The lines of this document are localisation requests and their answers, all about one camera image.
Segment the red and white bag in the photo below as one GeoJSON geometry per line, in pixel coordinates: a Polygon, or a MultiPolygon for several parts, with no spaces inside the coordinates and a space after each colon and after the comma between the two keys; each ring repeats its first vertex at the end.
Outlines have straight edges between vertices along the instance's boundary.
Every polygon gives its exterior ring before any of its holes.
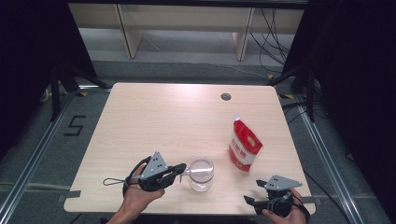
{"type": "Polygon", "coordinates": [[[256,155],[262,149],[262,142],[248,126],[235,115],[233,136],[229,146],[230,157],[233,163],[243,171],[249,171],[256,155]]]}

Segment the gray floor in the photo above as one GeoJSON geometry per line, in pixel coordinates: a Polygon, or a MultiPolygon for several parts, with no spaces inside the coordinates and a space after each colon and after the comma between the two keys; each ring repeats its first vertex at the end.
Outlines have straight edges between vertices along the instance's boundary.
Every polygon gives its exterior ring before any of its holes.
{"type": "MultiPolygon", "coordinates": [[[[99,78],[108,84],[137,81],[264,85],[268,75],[277,75],[260,66],[260,49],[251,37],[245,60],[238,62],[231,34],[151,31],[146,32],[136,58],[128,60],[119,31],[83,29],[81,33],[99,78]]],[[[255,36],[262,40],[260,34],[255,36]]],[[[292,35],[279,36],[285,46],[290,46],[292,39],[292,35]]],[[[280,58],[275,49],[272,52],[280,58]]],[[[262,55],[262,63],[267,69],[281,70],[281,64],[268,56],[262,55]]],[[[78,82],[89,84],[84,80],[78,82]]],[[[279,84],[276,87],[278,93],[290,93],[291,82],[287,80],[279,84]]],[[[78,215],[64,211],[64,195],[73,182],[107,96],[107,91],[89,91],[85,97],[74,97],[8,223],[70,223],[78,215]],[[74,116],[85,116],[75,120],[78,125],[83,125],[83,129],[78,136],[65,136],[65,133],[77,131],[68,127],[74,116]]],[[[282,105],[295,102],[293,99],[280,101],[282,105]]],[[[345,157],[347,149],[319,103],[318,99],[316,125],[363,220],[365,223],[390,223],[356,164],[345,157]]],[[[50,113],[49,100],[37,109],[20,142],[1,161],[1,201],[7,197],[12,184],[18,181],[50,125],[50,113]]],[[[290,132],[302,166],[340,203],[300,113],[294,107],[285,117],[290,122],[290,132]]],[[[310,223],[347,223],[325,193],[309,177],[307,181],[317,202],[317,211],[310,223]]],[[[111,214],[84,214],[76,223],[99,223],[99,217],[111,217],[111,214]]],[[[268,222],[264,217],[252,218],[258,223],[268,222]]]]}

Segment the glass cup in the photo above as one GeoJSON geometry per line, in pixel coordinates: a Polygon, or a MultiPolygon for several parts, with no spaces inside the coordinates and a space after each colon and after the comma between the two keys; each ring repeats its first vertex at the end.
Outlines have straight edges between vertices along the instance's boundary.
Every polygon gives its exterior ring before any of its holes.
{"type": "Polygon", "coordinates": [[[199,192],[205,192],[213,184],[215,166],[208,157],[198,157],[193,160],[182,175],[190,176],[190,187],[199,192]]]}

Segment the hand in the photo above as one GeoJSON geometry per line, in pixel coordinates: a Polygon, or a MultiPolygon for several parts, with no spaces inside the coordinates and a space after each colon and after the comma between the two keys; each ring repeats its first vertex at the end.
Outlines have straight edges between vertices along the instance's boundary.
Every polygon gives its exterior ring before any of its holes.
{"type": "MultiPolygon", "coordinates": [[[[301,200],[301,194],[295,190],[290,189],[291,194],[301,200]]],[[[300,204],[301,202],[294,198],[294,203],[300,204]]],[[[267,209],[262,209],[262,213],[271,219],[274,224],[306,224],[305,214],[296,206],[292,206],[290,213],[286,217],[279,217],[275,213],[270,213],[267,209]]]]}
{"type": "MultiPolygon", "coordinates": [[[[136,174],[141,174],[143,165],[136,170],[136,174]]],[[[165,194],[164,189],[153,192],[142,190],[139,185],[131,185],[125,192],[124,201],[119,211],[107,223],[109,224],[126,224],[131,223],[143,212],[152,201],[161,198],[165,194]]]]}

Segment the wooden table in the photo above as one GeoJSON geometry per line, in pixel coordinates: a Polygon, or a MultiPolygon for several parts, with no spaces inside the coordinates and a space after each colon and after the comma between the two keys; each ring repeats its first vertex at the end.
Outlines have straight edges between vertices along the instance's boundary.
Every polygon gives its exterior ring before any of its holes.
{"type": "MultiPolygon", "coordinates": [[[[190,164],[207,156],[215,164],[214,183],[195,192],[187,177],[166,189],[146,214],[254,215],[244,195],[266,199],[256,179],[273,174],[303,183],[297,188],[311,196],[276,91],[267,86],[118,83],[111,91],[93,133],[68,198],[68,212],[116,212],[122,185],[104,186],[108,177],[125,178],[147,156],[160,151],[167,165],[190,164]],[[231,100],[221,99],[229,93],[231,100]],[[231,162],[228,145],[233,115],[263,142],[250,172],[231,162]]],[[[310,213],[314,204],[305,205],[310,213]]]]}

